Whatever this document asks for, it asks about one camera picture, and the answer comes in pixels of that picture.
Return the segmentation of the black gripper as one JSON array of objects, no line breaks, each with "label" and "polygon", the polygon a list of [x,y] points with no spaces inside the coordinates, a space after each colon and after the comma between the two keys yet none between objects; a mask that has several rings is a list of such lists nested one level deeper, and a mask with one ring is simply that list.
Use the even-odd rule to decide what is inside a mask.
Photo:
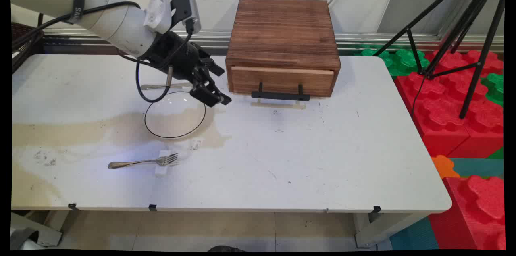
[{"label": "black gripper", "polygon": [[228,105],[232,98],[222,93],[210,73],[221,76],[224,69],[198,44],[187,42],[176,33],[157,34],[149,50],[147,64],[163,73],[173,67],[173,78],[192,83],[190,95],[205,106]]}]

